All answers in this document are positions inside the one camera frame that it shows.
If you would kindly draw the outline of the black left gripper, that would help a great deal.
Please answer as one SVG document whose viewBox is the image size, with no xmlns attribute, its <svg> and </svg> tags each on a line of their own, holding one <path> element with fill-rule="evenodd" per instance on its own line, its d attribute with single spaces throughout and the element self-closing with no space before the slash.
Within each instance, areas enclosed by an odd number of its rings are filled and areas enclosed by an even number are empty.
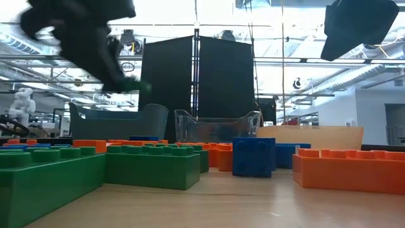
<svg viewBox="0 0 405 228">
<path fill-rule="evenodd" d="M 53 21 L 63 24 L 94 22 L 104 26 L 110 20 L 136 16 L 132 0 L 28 0 L 30 5 L 20 15 L 20 28 L 31 39 L 50 27 Z M 123 49 L 120 40 L 105 27 L 60 27 L 60 55 L 98 79 L 104 92 L 127 92 L 128 80 L 118 62 Z"/>
</svg>

